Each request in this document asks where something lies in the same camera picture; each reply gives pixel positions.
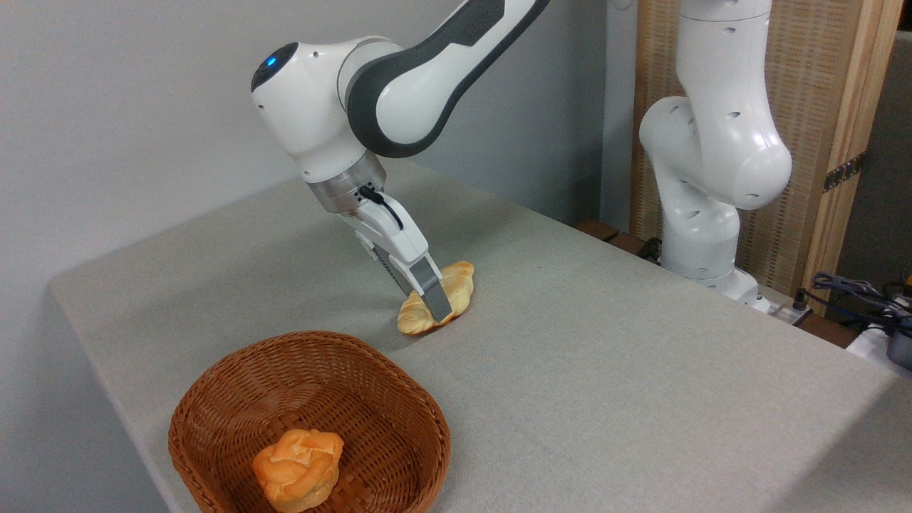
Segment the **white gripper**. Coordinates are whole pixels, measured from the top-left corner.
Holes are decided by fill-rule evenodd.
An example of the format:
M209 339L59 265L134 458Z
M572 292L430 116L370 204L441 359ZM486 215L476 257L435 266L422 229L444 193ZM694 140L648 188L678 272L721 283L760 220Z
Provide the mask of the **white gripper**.
M339 196L339 212L405 296L416 291L437 323L452 314L429 244L400 202L384 192L350 191Z

